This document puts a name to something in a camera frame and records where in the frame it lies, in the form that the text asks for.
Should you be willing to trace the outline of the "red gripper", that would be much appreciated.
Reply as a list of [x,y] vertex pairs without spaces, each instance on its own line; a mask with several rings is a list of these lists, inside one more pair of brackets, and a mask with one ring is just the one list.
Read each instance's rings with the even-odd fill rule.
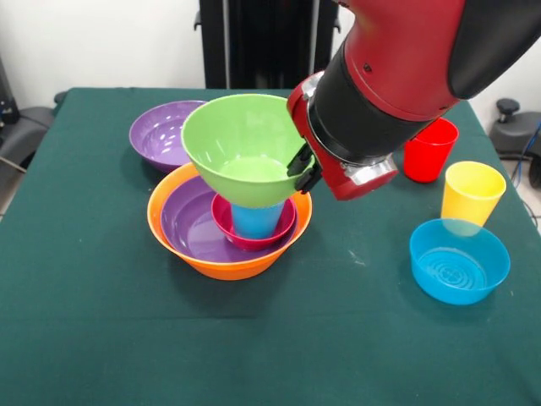
[[392,155],[360,164],[348,163],[333,155],[318,138],[314,94],[324,73],[311,74],[287,98],[287,110],[303,146],[287,165],[287,176],[295,177],[296,191],[307,194],[324,180],[337,200],[353,200],[388,184],[398,169]]

